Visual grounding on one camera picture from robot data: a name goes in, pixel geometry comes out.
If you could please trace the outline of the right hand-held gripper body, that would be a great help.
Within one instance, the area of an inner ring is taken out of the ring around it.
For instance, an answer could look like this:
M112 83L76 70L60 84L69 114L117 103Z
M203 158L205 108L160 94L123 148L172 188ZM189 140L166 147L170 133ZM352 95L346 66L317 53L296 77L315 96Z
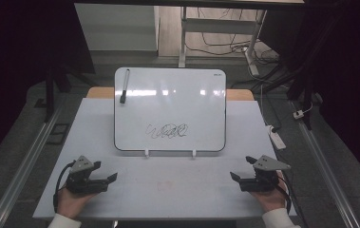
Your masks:
M241 182L240 189L245 192L270 192L279 184L277 171L288 170L291 167L282 161L262 155L255 164L252 164L255 177Z

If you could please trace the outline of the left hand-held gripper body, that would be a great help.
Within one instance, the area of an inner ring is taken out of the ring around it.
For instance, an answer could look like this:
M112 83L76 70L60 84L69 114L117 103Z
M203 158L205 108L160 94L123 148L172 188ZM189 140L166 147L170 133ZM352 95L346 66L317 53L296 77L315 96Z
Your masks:
M93 169L93 163L85 156L80 156L73 163L66 180L66 189L73 194L90 195L105 192L108 184L103 184L102 180L91 180L90 174L97 169Z

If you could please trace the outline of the person's right hand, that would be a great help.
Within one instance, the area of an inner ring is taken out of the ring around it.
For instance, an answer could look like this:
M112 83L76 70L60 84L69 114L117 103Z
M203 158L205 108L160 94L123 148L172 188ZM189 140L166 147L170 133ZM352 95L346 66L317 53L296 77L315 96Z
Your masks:
M252 192L265 213L286 207L286 197L281 191L275 189L270 192Z

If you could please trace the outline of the person's left hand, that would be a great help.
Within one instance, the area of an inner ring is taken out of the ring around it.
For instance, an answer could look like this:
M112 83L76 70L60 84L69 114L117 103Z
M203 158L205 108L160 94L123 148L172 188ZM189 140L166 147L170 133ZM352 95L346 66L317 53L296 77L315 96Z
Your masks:
M95 197L95 194L80 196L62 188L58 191L57 196L57 213L66 218L75 219L83 211L85 205Z

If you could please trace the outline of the black floor plate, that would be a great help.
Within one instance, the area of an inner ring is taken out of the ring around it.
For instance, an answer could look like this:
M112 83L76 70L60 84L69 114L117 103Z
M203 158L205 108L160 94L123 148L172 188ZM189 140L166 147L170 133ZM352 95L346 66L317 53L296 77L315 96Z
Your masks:
M69 123L56 123L47 137L47 144L61 145L65 142L68 131L70 129Z

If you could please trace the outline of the grey black-capped marker pen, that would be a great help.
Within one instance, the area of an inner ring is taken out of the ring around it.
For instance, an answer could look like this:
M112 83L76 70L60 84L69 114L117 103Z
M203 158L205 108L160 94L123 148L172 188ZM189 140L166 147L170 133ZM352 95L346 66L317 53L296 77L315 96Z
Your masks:
M120 104L125 104L125 100L126 100L126 92L127 92L127 88L128 88L128 82L129 82L129 77L130 77L130 69L128 68L125 72L124 75L124 81L123 81L123 91L122 91L122 95L120 97Z

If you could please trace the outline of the black metal stand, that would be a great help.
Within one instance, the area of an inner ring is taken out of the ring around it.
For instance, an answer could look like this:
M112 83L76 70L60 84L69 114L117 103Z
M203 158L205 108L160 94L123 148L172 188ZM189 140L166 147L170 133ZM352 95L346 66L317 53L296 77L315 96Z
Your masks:
M45 122L47 123L54 113L54 86L61 92L68 93L71 90L70 82L67 78L66 65L54 65L49 68L46 76L46 109Z
M304 117L301 120L304 125L311 130L311 114L313 108L312 93L313 93L313 75L311 73L311 66L303 64L296 71L293 72L294 82L287 92L289 100L297 100L300 95L303 95L303 105L301 110L304 111Z

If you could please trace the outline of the white whiteboard with scribble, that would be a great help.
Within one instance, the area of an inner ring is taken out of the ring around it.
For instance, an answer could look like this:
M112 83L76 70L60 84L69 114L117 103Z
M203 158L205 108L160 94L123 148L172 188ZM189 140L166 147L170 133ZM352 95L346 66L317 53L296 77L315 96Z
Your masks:
M130 69L125 104L124 75ZM114 79L114 143L122 151L219 151L226 143L220 69L121 67Z

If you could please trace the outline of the black curtain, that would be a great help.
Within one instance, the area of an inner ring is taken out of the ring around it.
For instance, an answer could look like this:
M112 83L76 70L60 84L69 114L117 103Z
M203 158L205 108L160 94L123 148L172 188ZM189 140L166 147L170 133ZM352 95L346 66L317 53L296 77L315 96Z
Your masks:
M296 99L305 86L322 98L320 113L360 162L360 0L328 11L269 10L260 40L280 55L288 70L303 66L319 33L338 18L309 69L289 91Z
M76 0L0 0L0 143L28 89L51 74L95 71Z

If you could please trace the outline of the white cabinet panel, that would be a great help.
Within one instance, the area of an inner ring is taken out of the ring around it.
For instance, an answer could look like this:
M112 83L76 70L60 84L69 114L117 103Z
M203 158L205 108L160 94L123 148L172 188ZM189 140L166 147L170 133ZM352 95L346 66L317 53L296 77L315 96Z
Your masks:
M83 3L74 6L90 50L158 50L158 7Z

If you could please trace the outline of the aluminium floor rail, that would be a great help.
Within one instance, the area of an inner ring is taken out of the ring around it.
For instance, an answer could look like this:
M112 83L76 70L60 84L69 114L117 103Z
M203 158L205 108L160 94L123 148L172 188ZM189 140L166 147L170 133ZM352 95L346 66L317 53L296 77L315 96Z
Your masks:
M346 228L360 228L360 221L354 212L345 191L334 175L332 166L327 161L324 150L320 146L314 132L310 130L302 120L298 119L294 121L297 123L305 142L312 153L313 159L330 191L335 206L337 207Z
M0 199L0 228L3 228L5 225L15 202L17 201L24 185L26 184L34 164L36 163L40 153L44 148L44 145L46 144L47 137L49 136L52 127L55 125L61 114L65 102L65 95L61 95L56 99L53 113L50 114L47 117L47 121L41 125L40 131L36 134L33 143L26 153L26 156L23 158L15 175L11 179L3 197Z

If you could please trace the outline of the white metal desk frame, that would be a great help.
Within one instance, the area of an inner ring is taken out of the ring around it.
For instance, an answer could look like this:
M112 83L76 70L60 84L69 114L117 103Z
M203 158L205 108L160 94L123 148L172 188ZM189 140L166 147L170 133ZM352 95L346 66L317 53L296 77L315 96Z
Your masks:
M250 74L252 76L258 76L259 72L256 67L256 61L253 58L253 51L265 14L266 11L264 9L258 9L256 11L255 21L188 18L187 7L182 7L180 13L181 37L179 67L185 67L185 40L187 32L243 34L251 35L248 47L245 47L242 51L247 66L250 69Z

